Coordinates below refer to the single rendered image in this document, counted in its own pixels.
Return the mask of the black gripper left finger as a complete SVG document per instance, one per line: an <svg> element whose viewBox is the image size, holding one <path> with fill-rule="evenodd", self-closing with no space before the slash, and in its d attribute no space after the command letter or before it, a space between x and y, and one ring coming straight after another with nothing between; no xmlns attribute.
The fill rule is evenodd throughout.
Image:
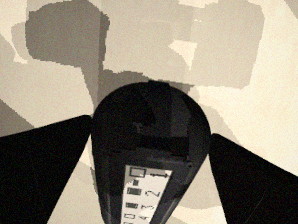
<svg viewBox="0 0 298 224"><path fill-rule="evenodd" d="M84 153L89 115L0 137L0 224L47 224Z"/></svg>

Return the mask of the dark grey switch unit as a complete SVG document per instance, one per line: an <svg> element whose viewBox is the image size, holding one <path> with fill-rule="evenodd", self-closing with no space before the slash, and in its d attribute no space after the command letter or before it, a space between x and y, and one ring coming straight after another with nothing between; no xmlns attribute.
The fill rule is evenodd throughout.
<svg viewBox="0 0 298 224"><path fill-rule="evenodd" d="M166 224L212 141L200 105L157 80L113 89L97 105L90 135L104 224Z"/></svg>

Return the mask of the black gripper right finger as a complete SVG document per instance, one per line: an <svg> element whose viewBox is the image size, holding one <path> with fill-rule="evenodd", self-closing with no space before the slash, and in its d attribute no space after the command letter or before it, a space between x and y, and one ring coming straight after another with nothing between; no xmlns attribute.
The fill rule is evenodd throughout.
<svg viewBox="0 0 298 224"><path fill-rule="evenodd" d="M212 133L210 168L226 224L298 224L298 176Z"/></svg>

